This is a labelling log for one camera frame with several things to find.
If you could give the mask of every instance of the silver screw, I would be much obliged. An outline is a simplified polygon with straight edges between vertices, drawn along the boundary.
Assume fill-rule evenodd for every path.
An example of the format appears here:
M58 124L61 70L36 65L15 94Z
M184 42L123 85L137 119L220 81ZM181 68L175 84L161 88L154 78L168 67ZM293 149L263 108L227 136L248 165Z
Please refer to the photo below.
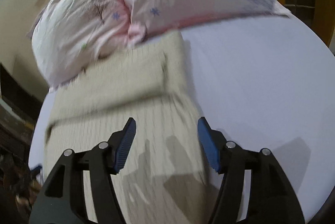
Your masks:
M105 149L106 147L108 147L108 143L107 142L101 142L99 144L99 148L101 148L101 149Z
M227 146L228 148L234 148L234 147L236 147L236 144L235 144L233 141L228 141L228 142L226 143L226 146Z
M263 149L262 149L262 153L263 153L265 156L268 156L268 155L271 154L271 151L270 151L269 149L267 149L267 148L263 148Z
M67 149L64 151L64 156L70 156L72 154L72 149Z

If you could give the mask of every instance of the ribbed fabric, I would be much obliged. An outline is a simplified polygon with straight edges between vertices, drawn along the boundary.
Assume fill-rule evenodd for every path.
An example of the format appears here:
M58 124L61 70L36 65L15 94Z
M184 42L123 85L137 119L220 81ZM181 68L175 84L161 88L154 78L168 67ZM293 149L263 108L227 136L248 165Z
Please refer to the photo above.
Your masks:
M57 93L47 132L46 174L66 148L90 150L133 117L137 132L127 162L112 176L126 222L202 223L206 183L199 115L186 91L179 32L96 63ZM88 216L97 221L88 172L84 188Z

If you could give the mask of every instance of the beige blanket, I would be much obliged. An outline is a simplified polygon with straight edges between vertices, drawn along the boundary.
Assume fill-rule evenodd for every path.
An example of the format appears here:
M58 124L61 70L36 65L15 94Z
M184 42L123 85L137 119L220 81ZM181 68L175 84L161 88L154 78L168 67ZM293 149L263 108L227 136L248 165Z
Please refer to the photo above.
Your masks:
M90 66L56 95L46 133L49 174L61 153L90 150L133 117L137 132L124 169L112 176L128 224L202 223L205 174L198 112L187 94L179 32ZM97 221L84 176L86 207Z

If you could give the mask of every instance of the ribbed blue rubber pad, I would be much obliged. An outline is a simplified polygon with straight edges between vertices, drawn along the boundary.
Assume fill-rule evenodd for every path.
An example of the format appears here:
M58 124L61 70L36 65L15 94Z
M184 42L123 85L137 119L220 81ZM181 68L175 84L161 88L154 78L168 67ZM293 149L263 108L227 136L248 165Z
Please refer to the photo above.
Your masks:
M129 126L125 129L126 133L122 138L118 149L116 150L115 166L114 170L118 173L124 168L131 145L135 138L136 133L136 122L133 119Z
M220 164L220 152L217 146L215 145L215 142L213 141L211 134L210 134L210 128L207 127L206 121L204 121L202 118L198 120L198 136L199 140L202 144L202 147L204 148L207 160L209 162L209 165L216 171L219 172L221 169Z

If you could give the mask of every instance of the white bed sheet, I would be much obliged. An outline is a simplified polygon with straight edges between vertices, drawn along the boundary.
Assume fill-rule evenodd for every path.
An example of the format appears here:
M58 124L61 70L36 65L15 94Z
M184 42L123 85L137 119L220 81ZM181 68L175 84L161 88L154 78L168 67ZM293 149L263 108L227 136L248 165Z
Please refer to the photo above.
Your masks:
M181 33L190 46L192 94L201 114L243 148L272 150L310 220L335 182L334 56L294 16L231 19ZM48 94L43 103L30 167L43 162L54 98ZM219 189L222 177L210 176ZM250 184L245 186L241 219Z

